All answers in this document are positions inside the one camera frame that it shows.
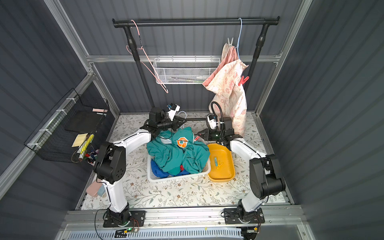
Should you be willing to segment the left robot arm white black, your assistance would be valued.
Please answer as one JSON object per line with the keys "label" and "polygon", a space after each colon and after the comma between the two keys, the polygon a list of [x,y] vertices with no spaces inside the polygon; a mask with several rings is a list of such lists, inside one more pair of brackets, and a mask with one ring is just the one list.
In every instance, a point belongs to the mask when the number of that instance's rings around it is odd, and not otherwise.
{"label": "left robot arm white black", "polygon": [[161,131],[176,131],[186,119],[176,116],[180,110],[177,104],[169,104],[166,110],[154,107],[149,112],[149,118],[134,134],[113,143],[105,142],[100,146],[94,165],[97,180],[105,187],[110,206],[107,208],[108,220],[116,225],[126,225],[131,214],[125,198],[122,177],[126,172],[126,155],[138,147],[156,139]]}

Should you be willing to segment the blue red white jacket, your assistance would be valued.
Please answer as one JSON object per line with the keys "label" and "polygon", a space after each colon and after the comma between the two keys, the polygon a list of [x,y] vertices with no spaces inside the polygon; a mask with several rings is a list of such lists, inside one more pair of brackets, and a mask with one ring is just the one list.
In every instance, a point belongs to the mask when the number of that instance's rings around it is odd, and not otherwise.
{"label": "blue red white jacket", "polygon": [[[176,177],[179,177],[179,176],[185,176],[185,175],[189,175],[189,174],[190,174],[189,172],[187,172],[187,171],[183,168],[183,166],[181,166],[181,167],[182,167],[182,171],[181,171],[179,174],[175,175]],[[151,160],[151,170],[152,170],[152,173],[153,173],[156,177],[158,177],[158,178],[160,178],[160,179],[164,179],[164,178],[168,178],[168,177],[175,177],[174,175],[171,175],[171,174],[169,174],[169,173],[164,172],[163,170],[161,170],[160,167],[155,163],[154,160]]]}

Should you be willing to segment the green jacket orange letter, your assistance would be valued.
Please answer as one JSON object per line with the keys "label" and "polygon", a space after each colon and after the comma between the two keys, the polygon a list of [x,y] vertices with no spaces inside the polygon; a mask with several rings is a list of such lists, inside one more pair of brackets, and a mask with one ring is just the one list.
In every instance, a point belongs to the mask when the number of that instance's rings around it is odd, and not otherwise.
{"label": "green jacket orange letter", "polygon": [[178,129],[175,133],[162,131],[147,143],[147,150],[159,169],[172,176],[182,171],[199,174],[210,157],[208,146],[195,141],[195,134],[190,127]]}

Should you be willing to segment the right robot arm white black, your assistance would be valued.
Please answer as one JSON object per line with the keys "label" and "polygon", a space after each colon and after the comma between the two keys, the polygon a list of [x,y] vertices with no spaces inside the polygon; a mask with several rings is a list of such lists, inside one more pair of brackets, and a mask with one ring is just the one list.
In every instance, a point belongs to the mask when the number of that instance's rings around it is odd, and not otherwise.
{"label": "right robot arm white black", "polygon": [[259,208],[268,202],[271,195],[278,195],[286,189],[279,159],[275,155],[266,155],[248,144],[244,138],[235,134],[231,119],[219,118],[214,114],[206,117],[207,128],[198,132],[198,136],[206,141],[215,141],[249,161],[251,190],[239,200],[235,213],[224,210],[226,223],[262,222]]}

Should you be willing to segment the pink wire hanger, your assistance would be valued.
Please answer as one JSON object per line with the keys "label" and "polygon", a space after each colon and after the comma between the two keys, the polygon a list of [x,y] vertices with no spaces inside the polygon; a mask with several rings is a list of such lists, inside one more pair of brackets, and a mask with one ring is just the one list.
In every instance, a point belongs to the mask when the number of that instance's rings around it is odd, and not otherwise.
{"label": "pink wire hanger", "polygon": [[135,28],[136,28],[136,31],[137,31],[137,34],[138,34],[138,37],[139,37],[140,48],[138,48],[138,50],[142,50],[142,51],[143,51],[143,53],[144,53],[144,55],[145,55],[147,61],[148,61],[149,64],[151,65],[151,68],[149,68],[143,61],[140,61],[140,62],[141,62],[141,63],[147,68],[147,70],[153,75],[153,77],[154,77],[155,80],[156,80],[156,83],[159,84],[159,85],[162,87],[162,89],[164,90],[164,92],[165,92],[166,94],[168,94],[168,93],[169,93],[169,90],[168,90],[167,86],[165,85],[165,83],[164,83],[162,80],[160,80],[160,76],[159,76],[158,72],[155,70],[155,67],[154,67],[154,65],[153,65],[153,61],[150,60],[150,58],[149,58],[149,56],[148,56],[148,54],[147,54],[147,52],[146,52],[146,50],[145,50],[145,48],[144,48],[144,46],[143,46],[143,42],[142,42],[142,39],[141,39],[140,30],[139,30],[139,27],[138,27],[137,23],[136,23],[134,20],[130,20],[130,22],[132,22],[132,23],[134,24],[134,26],[135,26]]}

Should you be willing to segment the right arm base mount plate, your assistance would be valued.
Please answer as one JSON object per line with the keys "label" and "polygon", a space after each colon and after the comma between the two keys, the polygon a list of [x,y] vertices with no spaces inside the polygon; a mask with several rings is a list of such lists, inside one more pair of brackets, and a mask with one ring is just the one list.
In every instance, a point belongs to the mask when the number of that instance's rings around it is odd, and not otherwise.
{"label": "right arm base mount plate", "polygon": [[252,212],[245,212],[238,208],[225,208],[221,212],[221,217],[224,218],[227,225],[236,224],[264,224],[265,218],[261,208]]}

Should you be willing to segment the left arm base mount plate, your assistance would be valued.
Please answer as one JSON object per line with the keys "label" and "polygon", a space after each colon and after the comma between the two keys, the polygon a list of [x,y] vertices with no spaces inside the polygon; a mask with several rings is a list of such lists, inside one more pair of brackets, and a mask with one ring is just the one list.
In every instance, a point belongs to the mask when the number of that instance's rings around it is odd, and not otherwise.
{"label": "left arm base mount plate", "polygon": [[143,227],[146,211],[128,211],[124,210],[121,213],[115,213],[107,209],[103,215],[104,228],[132,228]]}

